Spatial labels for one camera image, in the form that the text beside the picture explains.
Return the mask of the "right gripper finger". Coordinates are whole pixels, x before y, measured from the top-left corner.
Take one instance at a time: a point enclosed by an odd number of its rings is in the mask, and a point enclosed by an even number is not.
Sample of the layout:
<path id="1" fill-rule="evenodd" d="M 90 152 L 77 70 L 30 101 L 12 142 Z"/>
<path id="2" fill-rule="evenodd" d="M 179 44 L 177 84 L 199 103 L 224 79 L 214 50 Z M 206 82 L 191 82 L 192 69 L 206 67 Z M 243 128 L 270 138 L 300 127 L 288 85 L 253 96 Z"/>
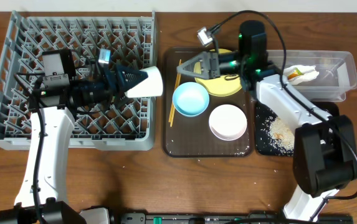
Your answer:
<path id="1" fill-rule="evenodd" d="M 193 72 L 195 64 L 200 64 L 200 69 L 208 71 L 209 70 L 209 52 L 201 52 L 194 57 L 183 62 L 181 65 L 177 66 L 178 72 Z"/>
<path id="2" fill-rule="evenodd" d="M 190 72 L 182 67 L 177 67 L 176 68 L 177 72 L 180 73 L 181 75 L 189 76 L 189 77 L 195 77 L 195 78 L 200 78 L 203 80 L 208 80 L 210 79 L 210 76 L 208 73 L 195 73 L 195 72 Z"/>

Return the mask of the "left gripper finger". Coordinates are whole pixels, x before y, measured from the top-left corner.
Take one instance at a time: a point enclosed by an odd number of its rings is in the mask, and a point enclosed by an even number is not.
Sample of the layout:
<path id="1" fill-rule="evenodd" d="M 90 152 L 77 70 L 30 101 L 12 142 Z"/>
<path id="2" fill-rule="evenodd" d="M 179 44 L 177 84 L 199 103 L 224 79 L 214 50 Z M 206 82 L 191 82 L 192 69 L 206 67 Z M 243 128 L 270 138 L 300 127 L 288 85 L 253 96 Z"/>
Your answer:
<path id="1" fill-rule="evenodd" d="M 112 97 L 113 106 L 116 108 L 125 107 L 133 101 L 133 98 L 127 97 L 125 94 L 117 95 L 114 94 Z"/>
<path id="2" fill-rule="evenodd" d="M 148 74 L 141 70 L 117 65 L 115 69 L 119 92 L 126 92 L 148 78 Z"/>

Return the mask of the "white cup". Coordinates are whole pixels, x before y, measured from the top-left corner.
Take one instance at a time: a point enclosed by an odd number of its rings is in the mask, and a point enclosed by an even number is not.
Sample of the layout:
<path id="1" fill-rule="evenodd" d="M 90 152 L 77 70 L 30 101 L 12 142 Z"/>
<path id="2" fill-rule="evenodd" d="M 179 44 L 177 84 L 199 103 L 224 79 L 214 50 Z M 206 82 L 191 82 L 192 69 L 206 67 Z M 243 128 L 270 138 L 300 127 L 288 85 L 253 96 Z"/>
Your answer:
<path id="1" fill-rule="evenodd" d="M 141 70 L 148 78 L 125 92 L 128 98 L 157 97 L 163 94 L 163 79 L 158 67 L 153 66 Z"/>

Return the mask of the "white bowl with rice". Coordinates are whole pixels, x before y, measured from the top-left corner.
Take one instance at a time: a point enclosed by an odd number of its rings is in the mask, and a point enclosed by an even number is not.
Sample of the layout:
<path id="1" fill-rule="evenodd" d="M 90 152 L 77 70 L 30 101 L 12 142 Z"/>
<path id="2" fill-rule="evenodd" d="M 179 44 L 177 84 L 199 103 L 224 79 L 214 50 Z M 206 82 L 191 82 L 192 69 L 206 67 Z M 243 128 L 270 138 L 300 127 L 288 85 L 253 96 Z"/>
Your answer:
<path id="1" fill-rule="evenodd" d="M 245 113 L 234 105 L 220 105 L 209 116 L 209 128 L 223 141 L 239 139 L 247 130 Z"/>

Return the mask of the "white napkin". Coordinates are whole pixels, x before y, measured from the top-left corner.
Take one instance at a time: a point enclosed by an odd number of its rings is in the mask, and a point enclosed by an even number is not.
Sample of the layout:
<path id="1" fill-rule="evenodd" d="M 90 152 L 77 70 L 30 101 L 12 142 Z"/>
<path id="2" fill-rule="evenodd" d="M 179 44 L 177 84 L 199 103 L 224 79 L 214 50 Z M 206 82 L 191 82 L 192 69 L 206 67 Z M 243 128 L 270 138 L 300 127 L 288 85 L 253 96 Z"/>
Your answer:
<path id="1" fill-rule="evenodd" d="M 291 85 L 299 85 L 303 82 L 312 81 L 319 75 L 315 65 L 293 65 L 291 67 L 285 68 L 283 74 L 287 77 L 289 71 L 291 71 L 293 68 L 298 68 L 303 73 L 303 75 L 292 80 L 288 80 Z"/>

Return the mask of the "green red snack wrapper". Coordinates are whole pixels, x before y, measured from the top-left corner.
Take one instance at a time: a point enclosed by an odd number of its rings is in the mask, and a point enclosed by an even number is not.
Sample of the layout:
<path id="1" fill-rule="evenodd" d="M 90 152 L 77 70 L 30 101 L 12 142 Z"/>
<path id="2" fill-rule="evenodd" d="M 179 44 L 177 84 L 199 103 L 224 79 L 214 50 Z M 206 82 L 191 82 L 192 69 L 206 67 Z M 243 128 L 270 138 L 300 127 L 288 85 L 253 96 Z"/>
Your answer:
<path id="1" fill-rule="evenodd" d="M 287 78 L 288 80 L 292 80 L 296 77 L 302 76 L 303 73 L 298 69 L 298 68 L 293 68 L 291 71 L 289 71 Z"/>

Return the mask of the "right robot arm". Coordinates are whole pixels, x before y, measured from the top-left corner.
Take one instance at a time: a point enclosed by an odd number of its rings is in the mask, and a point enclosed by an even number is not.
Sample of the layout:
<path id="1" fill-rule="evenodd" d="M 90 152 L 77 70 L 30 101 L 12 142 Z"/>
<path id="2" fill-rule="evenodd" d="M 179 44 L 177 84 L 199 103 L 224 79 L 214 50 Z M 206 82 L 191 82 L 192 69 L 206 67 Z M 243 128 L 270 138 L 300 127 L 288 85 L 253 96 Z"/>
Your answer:
<path id="1" fill-rule="evenodd" d="M 267 34 L 260 21 L 239 28 L 239 49 L 201 52 L 177 67 L 178 73 L 205 80 L 237 74 L 243 89 L 272 110 L 294 134 L 293 173 L 297 187 L 274 223 L 313 223 L 337 193 L 357 179 L 357 150 L 351 120 L 333 116 L 297 91 L 268 60 Z M 348 199 L 357 197 L 357 192 Z"/>

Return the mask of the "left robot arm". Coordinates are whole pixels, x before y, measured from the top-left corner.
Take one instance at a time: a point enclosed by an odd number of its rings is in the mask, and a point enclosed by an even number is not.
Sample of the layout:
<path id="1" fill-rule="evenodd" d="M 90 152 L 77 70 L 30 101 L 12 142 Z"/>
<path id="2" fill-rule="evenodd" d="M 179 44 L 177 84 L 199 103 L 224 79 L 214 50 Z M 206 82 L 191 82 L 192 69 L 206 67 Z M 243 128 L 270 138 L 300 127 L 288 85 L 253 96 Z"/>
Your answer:
<path id="1" fill-rule="evenodd" d="M 160 96 L 163 82 L 157 67 L 135 70 L 117 65 L 109 69 L 110 51 L 102 49 L 95 64 L 101 76 L 76 79 L 72 50 L 42 53 L 44 72 L 37 74 L 29 92 L 31 145 L 24 181 L 9 210 L 0 211 L 0 223 L 112 223 L 105 207 L 76 212 L 67 203 L 66 169 L 69 142 L 81 106 L 105 100 L 121 106 L 129 98 Z"/>

